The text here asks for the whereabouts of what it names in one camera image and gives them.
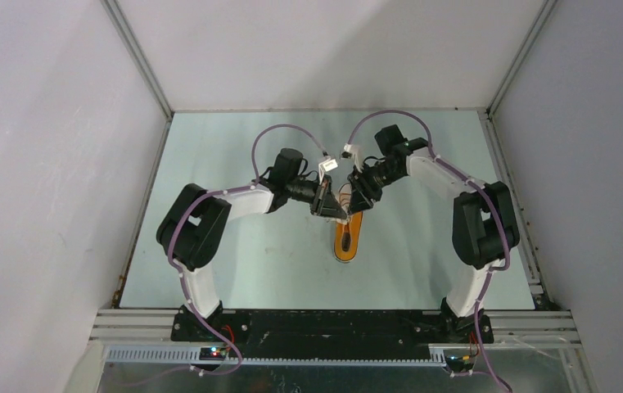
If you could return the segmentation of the orange canvas sneaker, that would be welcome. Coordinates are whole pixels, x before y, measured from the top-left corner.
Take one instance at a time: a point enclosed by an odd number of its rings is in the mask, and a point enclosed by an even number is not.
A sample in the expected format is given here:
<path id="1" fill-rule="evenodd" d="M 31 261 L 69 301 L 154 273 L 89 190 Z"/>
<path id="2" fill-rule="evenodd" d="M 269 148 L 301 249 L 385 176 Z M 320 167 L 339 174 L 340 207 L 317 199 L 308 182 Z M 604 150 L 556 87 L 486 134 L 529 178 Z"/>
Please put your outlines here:
<path id="1" fill-rule="evenodd" d="M 343 264 L 349 263 L 357 255 L 362 222 L 363 212 L 352 214 L 349 220 L 336 222 L 333 253 Z"/>

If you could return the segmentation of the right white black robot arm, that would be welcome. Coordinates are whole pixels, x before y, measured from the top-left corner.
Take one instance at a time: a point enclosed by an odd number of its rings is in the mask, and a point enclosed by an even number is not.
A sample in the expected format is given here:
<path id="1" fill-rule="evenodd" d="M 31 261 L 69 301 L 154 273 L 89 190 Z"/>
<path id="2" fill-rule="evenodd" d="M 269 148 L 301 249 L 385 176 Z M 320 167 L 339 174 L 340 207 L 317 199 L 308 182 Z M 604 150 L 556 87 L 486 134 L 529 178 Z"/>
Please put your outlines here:
<path id="1" fill-rule="evenodd" d="M 415 178 L 452 205 L 454 251 L 463 263 L 456 283 L 442 303 L 440 331 L 445 339 L 463 341 L 473 330 L 494 272 L 511 264 L 520 231 L 508 186 L 474 178 L 438 155 L 425 138 L 408 140 L 396 125 L 374 139 L 382 156 L 373 165 L 357 160 L 348 175 L 351 214 L 370 210 L 385 187 Z"/>

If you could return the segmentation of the white shoelace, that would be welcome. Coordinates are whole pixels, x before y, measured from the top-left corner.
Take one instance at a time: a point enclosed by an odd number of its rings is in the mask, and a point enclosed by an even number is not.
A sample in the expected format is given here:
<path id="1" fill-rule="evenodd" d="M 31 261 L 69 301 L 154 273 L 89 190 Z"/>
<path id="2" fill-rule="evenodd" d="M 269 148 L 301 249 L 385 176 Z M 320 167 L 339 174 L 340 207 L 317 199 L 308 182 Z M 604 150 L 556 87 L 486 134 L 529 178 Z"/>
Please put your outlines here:
<path id="1" fill-rule="evenodd" d="M 339 204 L 341 205 L 341 208 L 343 209 L 346 215 L 345 220 L 349 220 L 351 218 L 351 213 L 350 213 L 351 195 L 352 195 L 352 186 L 350 183 L 343 184 L 339 188 L 338 193 L 337 193 L 337 199 L 339 201 Z"/>

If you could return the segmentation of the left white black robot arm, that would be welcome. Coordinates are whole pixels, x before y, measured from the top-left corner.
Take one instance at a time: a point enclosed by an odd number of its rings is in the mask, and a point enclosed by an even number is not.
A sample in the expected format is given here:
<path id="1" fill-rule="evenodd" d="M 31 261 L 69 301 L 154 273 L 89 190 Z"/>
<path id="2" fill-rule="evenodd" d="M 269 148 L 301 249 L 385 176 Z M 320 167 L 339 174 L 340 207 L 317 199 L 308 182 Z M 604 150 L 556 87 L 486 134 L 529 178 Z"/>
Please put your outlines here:
<path id="1" fill-rule="evenodd" d="M 187 310 L 195 314 L 191 330 L 203 341 L 213 341 L 223 330 L 218 315 L 222 301 L 210 263 L 229 222 L 273 213 L 288 201 L 307 204 L 314 216 L 347 219 L 347 211 L 332 193 L 331 178 L 310 180 L 301 172 L 304 162 L 300 151 L 283 148 L 259 182 L 221 191 L 189 183 L 161 221 L 156 241 L 178 272 Z"/>

